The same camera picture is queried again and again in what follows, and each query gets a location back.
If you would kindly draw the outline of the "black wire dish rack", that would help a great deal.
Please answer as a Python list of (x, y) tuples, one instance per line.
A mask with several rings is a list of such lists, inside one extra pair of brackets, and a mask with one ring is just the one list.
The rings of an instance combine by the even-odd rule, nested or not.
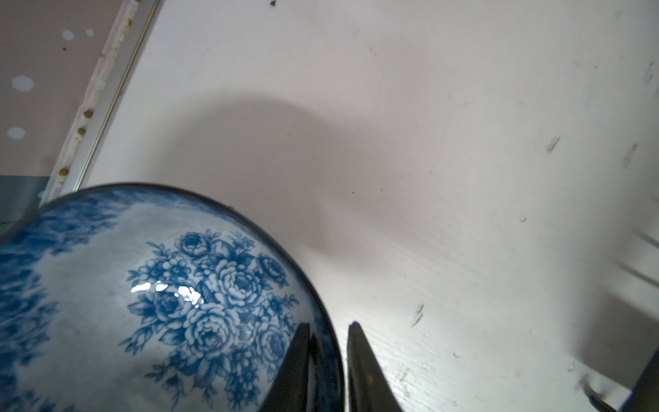
[(635, 229), (629, 240), (580, 348), (580, 390), (597, 411), (658, 410), (658, 233)]

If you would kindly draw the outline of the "blue floral ceramic bowl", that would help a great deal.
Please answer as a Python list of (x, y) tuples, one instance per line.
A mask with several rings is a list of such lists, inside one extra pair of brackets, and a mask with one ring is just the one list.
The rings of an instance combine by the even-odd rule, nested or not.
[(256, 411), (310, 327), (307, 409), (342, 411), (341, 350), (262, 228), (164, 185), (101, 185), (1, 238), (4, 411)]

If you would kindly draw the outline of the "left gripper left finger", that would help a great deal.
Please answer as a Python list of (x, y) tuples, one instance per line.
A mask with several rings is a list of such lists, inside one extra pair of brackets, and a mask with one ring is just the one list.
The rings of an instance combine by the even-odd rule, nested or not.
[(259, 412), (305, 412), (309, 381), (310, 326), (300, 324)]

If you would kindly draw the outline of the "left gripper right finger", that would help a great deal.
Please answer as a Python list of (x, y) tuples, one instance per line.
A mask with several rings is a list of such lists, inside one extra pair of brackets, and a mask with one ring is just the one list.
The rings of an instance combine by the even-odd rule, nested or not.
[(402, 412), (358, 322), (348, 328), (348, 401), (355, 412)]

